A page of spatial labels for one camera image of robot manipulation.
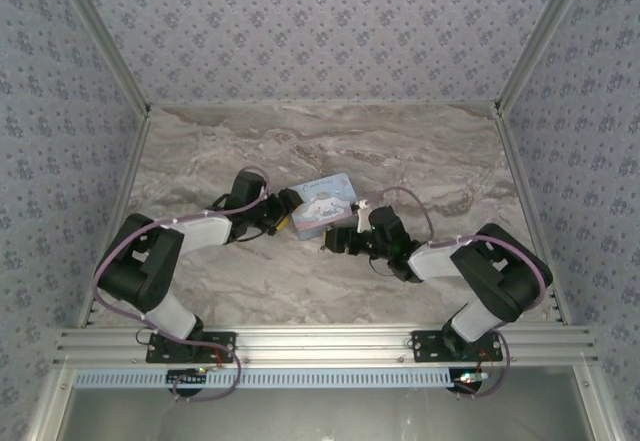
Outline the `light blue cartoon tin box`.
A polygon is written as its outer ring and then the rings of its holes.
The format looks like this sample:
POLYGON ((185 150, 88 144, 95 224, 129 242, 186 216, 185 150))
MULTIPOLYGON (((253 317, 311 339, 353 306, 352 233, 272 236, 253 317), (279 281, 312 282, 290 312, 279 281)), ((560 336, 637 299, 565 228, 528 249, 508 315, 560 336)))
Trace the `light blue cartoon tin box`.
POLYGON ((291 215, 301 241, 321 236, 334 225, 350 224, 352 206, 358 201, 346 173, 334 174, 290 187, 302 200, 291 215))

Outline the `small black controller board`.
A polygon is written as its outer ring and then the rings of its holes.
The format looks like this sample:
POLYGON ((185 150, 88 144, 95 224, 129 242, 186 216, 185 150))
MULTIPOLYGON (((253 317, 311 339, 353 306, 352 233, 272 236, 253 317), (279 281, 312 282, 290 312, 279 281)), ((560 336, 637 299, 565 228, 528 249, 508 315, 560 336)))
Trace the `small black controller board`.
POLYGON ((452 369, 450 376, 453 382, 450 390, 467 395, 475 395, 482 387, 482 383, 489 379, 488 373, 465 369, 452 369))
POLYGON ((204 385, 207 371, 204 368, 171 369, 165 375, 165 384, 176 389, 193 389, 204 385))

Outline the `grey metal sheet panel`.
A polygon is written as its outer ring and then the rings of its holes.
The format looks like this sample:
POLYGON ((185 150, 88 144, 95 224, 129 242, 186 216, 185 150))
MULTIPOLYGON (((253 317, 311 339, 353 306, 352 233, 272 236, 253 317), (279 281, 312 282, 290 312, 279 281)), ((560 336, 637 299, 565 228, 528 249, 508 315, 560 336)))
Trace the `grey metal sheet panel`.
POLYGON ((58 441, 595 441, 571 371, 516 368, 494 394, 239 389, 178 403, 165 389, 77 389, 58 441))

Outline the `aluminium front rail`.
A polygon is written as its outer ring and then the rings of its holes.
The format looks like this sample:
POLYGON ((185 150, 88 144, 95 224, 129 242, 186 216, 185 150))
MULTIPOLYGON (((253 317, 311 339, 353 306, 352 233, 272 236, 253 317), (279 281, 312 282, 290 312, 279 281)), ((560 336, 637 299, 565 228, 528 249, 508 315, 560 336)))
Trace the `aluminium front rail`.
MULTIPOLYGON (((234 327, 236 353, 250 367, 392 367, 412 364, 410 334, 416 325, 317 325, 234 327)), ((588 328, 559 323, 516 323, 501 330, 511 362, 572 366, 598 361, 588 328)), ((73 367, 129 367, 145 362, 134 328, 66 329, 53 362, 73 367)))

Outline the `aluminium table side rail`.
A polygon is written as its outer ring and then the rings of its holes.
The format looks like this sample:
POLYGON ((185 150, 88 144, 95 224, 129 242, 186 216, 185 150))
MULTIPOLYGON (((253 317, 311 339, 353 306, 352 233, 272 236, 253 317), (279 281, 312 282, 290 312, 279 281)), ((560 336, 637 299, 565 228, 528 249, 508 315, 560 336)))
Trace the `aluminium table side rail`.
POLYGON ((106 227, 106 234, 103 241, 98 248, 97 262, 100 262, 104 253, 110 245, 111 240, 116 235, 119 226, 125 216, 126 208, 128 206, 129 196, 131 194, 132 186, 135 181, 139 162, 144 150, 144 145, 149 131, 149 113, 151 106, 147 106, 140 118, 140 124, 134 137, 134 143, 129 154, 125 170, 120 181, 117 196, 115 198, 115 204, 111 210, 109 222, 106 227))
POLYGON ((554 276, 554 282, 551 286, 551 293, 548 295, 548 298, 554 300, 554 306, 557 311, 556 320, 564 325, 571 325, 573 323, 573 319, 566 303, 559 275, 556 273, 554 261, 551 256, 551 251, 543 232, 542 223, 535 206, 524 166, 519 156, 515 138, 511 131, 508 120, 502 114, 500 109, 498 107, 495 107, 494 112, 499 136, 503 145, 510 171, 512 173, 512 177, 514 179, 518 196, 520 198, 522 211, 533 246, 533 251, 542 261, 547 264, 554 276))

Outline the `aluminium frame post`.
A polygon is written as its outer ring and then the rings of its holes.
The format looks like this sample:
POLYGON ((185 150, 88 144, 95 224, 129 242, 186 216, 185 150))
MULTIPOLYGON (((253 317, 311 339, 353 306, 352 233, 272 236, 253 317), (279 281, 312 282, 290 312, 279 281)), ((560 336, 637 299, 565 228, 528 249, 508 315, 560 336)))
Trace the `aluminium frame post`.
POLYGON ((132 71, 116 45, 107 24, 102 19, 93 0, 69 0, 89 32, 98 51, 114 75, 136 113, 142 117, 148 114, 149 104, 138 86, 132 71))
POLYGON ((502 118, 505 118, 515 105, 573 1, 547 0, 545 2, 539 19, 496 99, 496 111, 502 118))

